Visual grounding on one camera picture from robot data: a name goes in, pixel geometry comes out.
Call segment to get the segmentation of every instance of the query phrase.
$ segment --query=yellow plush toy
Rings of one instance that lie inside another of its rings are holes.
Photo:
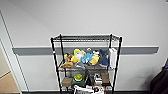
[[[95,65],[99,60],[99,52],[98,51],[93,51],[93,56],[92,60],[89,61],[92,65]]]
[[[81,57],[83,57],[84,54],[85,54],[84,51],[80,51],[79,49],[75,49],[75,50],[74,50],[74,56],[71,58],[71,61],[72,61],[73,63],[80,62]]]

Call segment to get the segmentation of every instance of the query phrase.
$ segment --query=toy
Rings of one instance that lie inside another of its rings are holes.
[[[75,64],[76,67],[80,67],[82,69],[85,69],[84,64],[82,62],[78,62]]]
[[[81,74],[77,74],[76,76],[74,76],[75,81],[81,81],[82,80],[82,75]]]
[[[65,62],[63,65],[60,66],[60,68],[70,68],[73,66],[72,62]]]
[[[81,57],[81,61],[83,63],[87,63],[88,61],[91,61],[92,60],[92,55],[93,55],[93,53],[85,54],[84,57]]]
[[[93,51],[93,56],[92,60],[89,61],[92,65],[95,65],[99,60],[99,52],[98,51]]]
[[[71,54],[67,53],[67,54],[64,55],[64,57],[66,57],[66,59],[65,59],[66,62],[71,62],[71,58],[72,58]]]
[[[107,50],[102,50],[100,49],[100,59],[99,59],[99,64],[100,66],[102,67],[107,67],[109,64],[108,64],[108,59],[106,58],[107,56]]]
[[[73,63],[80,62],[81,57],[83,57],[84,54],[85,54],[84,51],[80,51],[79,49],[75,49],[75,50],[74,50],[74,56],[71,58],[71,61],[72,61]]]

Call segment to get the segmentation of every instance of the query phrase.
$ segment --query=dark object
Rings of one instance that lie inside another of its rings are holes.
[[[99,64],[108,66],[108,59],[106,58],[107,56],[107,50],[102,50],[100,49],[100,59],[99,59]]]
[[[150,84],[150,94],[168,94],[168,67],[167,62],[162,71],[154,77]]]

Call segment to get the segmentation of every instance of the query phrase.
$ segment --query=wall baseboard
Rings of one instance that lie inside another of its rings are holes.
[[[59,91],[35,91],[35,92],[27,92],[22,91],[22,94],[60,94]],[[149,94],[149,91],[114,91],[114,94]]]

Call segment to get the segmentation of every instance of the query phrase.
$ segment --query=blue plush toy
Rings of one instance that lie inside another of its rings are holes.
[[[108,51],[107,50],[102,50],[102,49],[100,49],[100,59],[99,59],[99,64],[100,64],[100,66],[102,66],[102,67],[106,67],[106,66],[108,66],[109,64],[108,64],[108,59],[106,58],[106,56],[107,56],[107,53]]]
[[[81,61],[83,63],[87,63],[88,61],[91,61],[92,60],[92,55],[93,55],[93,53],[85,54],[84,57],[81,57]]]

